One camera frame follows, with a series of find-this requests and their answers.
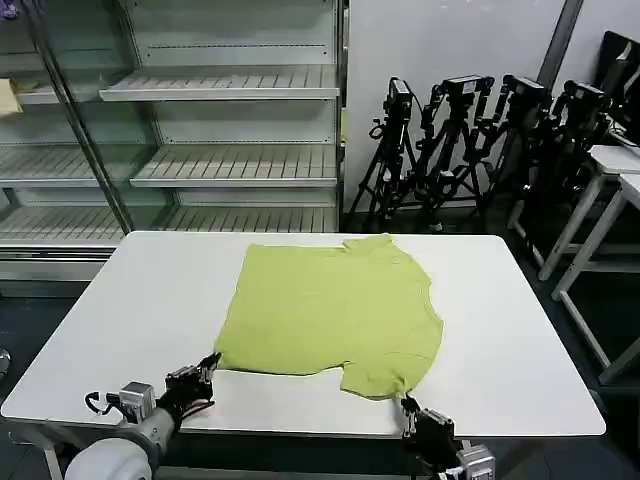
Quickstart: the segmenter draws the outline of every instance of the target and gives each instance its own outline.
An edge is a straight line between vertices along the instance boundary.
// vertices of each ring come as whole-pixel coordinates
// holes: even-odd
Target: t-shirt
[[[344,248],[251,245],[215,344],[220,367],[310,375],[341,366],[343,390],[402,395],[440,346],[430,285],[389,235]]]

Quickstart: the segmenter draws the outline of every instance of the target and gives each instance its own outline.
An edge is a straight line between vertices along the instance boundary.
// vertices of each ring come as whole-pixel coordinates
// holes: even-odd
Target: metal shelf
[[[101,145],[100,151],[115,181],[128,179],[138,168],[141,145]],[[0,147],[0,188],[99,187],[82,149],[77,145]]]
[[[109,207],[20,207],[0,222],[0,242],[117,245],[124,237]]]
[[[336,98],[334,65],[146,67],[100,90],[108,102]]]
[[[60,103],[47,77],[15,78],[16,97],[21,105],[53,105]],[[70,88],[76,102],[100,100],[99,90],[107,82],[93,78],[70,80]]]
[[[176,207],[156,230],[334,233],[335,208]]]
[[[335,145],[164,145],[135,187],[335,187]]]

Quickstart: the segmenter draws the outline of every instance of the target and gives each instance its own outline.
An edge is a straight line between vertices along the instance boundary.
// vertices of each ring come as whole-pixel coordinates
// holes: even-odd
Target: white desk
[[[164,376],[212,351],[252,243],[340,245],[357,235],[129,235],[2,405],[13,421],[113,424],[86,393]],[[395,236],[431,276],[444,338],[414,394],[460,437],[596,436],[600,413],[504,242],[492,236]],[[215,407],[183,431],[389,437],[397,407],[340,391],[341,370],[309,377],[214,375]]]
[[[587,185],[569,222],[567,222],[551,249],[551,253],[544,261],[540,270],[540,280],[548,280],[558,266],[562,256],[572,251],[570,248],[571,240],[573,240],[578,228],[580,228],[589,210],[591,210],[605,183],[607,181],[617,181],[618,176],[625,173],[640,174],[640,156],[637,156],[627,147],[596,145],[589,153],[595,160],[598,171],[589,185]]]
[[[584,245],[574,258],[573,263],[552,294],[554,300],[562,300],[565,304],[576,324],[585,335],[587,342],[589,342],[589,345],[600,360],[604,371],[600,374],[599,380],[603,385],[611,384],[640,356],[640,338],[633,342],[617,359],[613,361],[609,359],[589,328],[589,325],[587,325],[587,322],[580,314],[578,307],[571,300],[569,289],[580,273],[584,271],[640,273],[640,265],[637,263],[628,264],[591,260],[627,203],[631,203],[640,210],[640,175],[620,175],[620,189],[611,199],[600,220],[598,220],[598,223],[593,228],[593,231],[584,242]]]

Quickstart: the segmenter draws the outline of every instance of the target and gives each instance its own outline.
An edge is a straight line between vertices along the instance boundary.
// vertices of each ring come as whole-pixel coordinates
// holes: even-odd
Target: robotic hand
[[[115,408],[126,423],[113,438],[95,442],[74,458],[65,480],[151,480],[182,421],[214,404],[211,379],[219,360],[220,354],[214,353],[197,366],[167,375],[166,393],[157,403],[153,387],[137,382],[107,394],[105,410],[93,403],[98,392],[88,394],[85,402],[92,411],[106,415]]]
[[[434,410],[422,410],[409,395],[400,403],[408,419],[402,441],[419,462],[418,475],[434,480],[495,478],[495,457],[483,445],[465,447],[455,440],[451,419]]]

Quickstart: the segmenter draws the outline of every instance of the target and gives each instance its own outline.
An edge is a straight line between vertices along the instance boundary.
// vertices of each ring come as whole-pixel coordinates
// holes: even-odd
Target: tripod
[[[407,133],[414,95],[405,82],[392,78],[389,82],[389,95],[384,103],[387,114],[385,123],[381,125],[377,121],[377,125],[370,132],[372,138],[380,139],[380,144],[360,183],[345,224],[351,222],[364,192],[371,195],[365,223],[367,227],[371,225],[374,217],[381,221],[389,220],[403,207],[421,206],[431,216],[445,201],[453,199],[461,186],[469,190],[472,196],[459,200],[474,199],[480,203],[482,192],[476,167],[486,162],[482,161],[483,152],[476,148],[480,133],[480,127],[477,125],[484,114],[493,81],[491,77],[474,75],[445,80],[432,89],[429,105],[422,112],[421,128],[425,136],[416,145],[421,152],[420,158],[416,161]],[[470,130],[467,117],[476,93],[479,93],[478,106],[474,114],[474,128]],[[435,135],[433,122],[445,97],[450,106],[450,115],[438,135]],[[466,165],[458,166],[451,171],[451,158],[460,136],[465,143],[463,160]],[[442,149],[436,165],[429,170],[429,160],[440,144]],[[411,168],[407,176],[403,177],[405,151],[409,156]],[[369,184],[378,166],[376,182],[372,188]],[[467,182],[469,176],[472,185]],[[413,194],[415,199],[406,201],[410,194]]]
[[[380,143],[362,182],[360,182],[358,194],[347,214],[345,225],[352,222],[365,192],[371,195],[365,221],[366,229],[371,226],[374,214],[376,214],[376,207],[378,207],[377,215],[383,219],[390,218],[390,212],[395,211],[394,197],[397,195],[402,180],[405,150],[409,155],[411,165],[415,166],[416,163],[407,131],[411,120],[413,98],[414,95],[405,82],[395,77],[389,80],[389,93],[383,103],[386,114],[384,124],[380,122],[380,119],[374,119],[375,126],[369,132],[369,136],[374,140],[380,140]],[[376,168],[378,168],[376,182],[373,187],[370,187],[369,183]]]
[[[548,89],[528,78],[505,75],[493,117],[493,125],[500,122],[507,102],[509,110],[505,121],[497,129],[486,133],[487,137],[491,138],[490,147],[493,147],[502,135],[506,134],[506,139],[495,170],[490,176],[489,188],[484,199],[485,207],[492,203],[497,191],[504,188],[505,185],[512,186],[515,183],[514,190],[520,191],[524,185],[529,183],[530,157],[528,153],[530,152],[529,136],[532,129],[527,128],[527,123],[530,120],[535,123],[535,120],[531,119],[534,113],[536,118],[540,118],[549,112],[551,95]],[[504,179],[509,158],[513,156],[516,149],[516,140],[520,141],[521,155],[514,172]]]
[[[477,167],[484,165],[485,169],[490,168],[484,161],[489,155],[490,147],[485,141],[483,150],[480,150],[477,143],[482,125],[491,122],[491,119],[485,119],[483,115],[493,83],[492,77],[474,75],[445,80],[432,89],[429,105],[424,108],[422,114],[421,128],[425,135],[416,145],[421,155],[416,167],[409,172],[400,199],[402,201],[404,196],[413,192],[416,203],[422,206],[422,217],[426,218],[429,224],[433,222],[435,213],[448,201],[473,200],[479,209],[482,207],[483,194],[480,190]],[[476,94],[478,104],[474,112],[473,129],[469,129],[467,117]],[[438,135],[434,135],[433,122],[445,96],[450,106],[450,115],[444,121]],[[451,159],[460,136],[465,145],[462,157],[464,163],[451,170]],[[440,155],[429,170],[431,157],[440,145]],[[460,187],[464,187],[471,195],[456,197]]]
[[[541,120],[537,172],[527,186],[521,224],[529,232],[540,213],[552,204],[572,202],[583,183],[589,150],[607,129],[610,101],[604,92],[573,81],[565,84],[551,115]]]

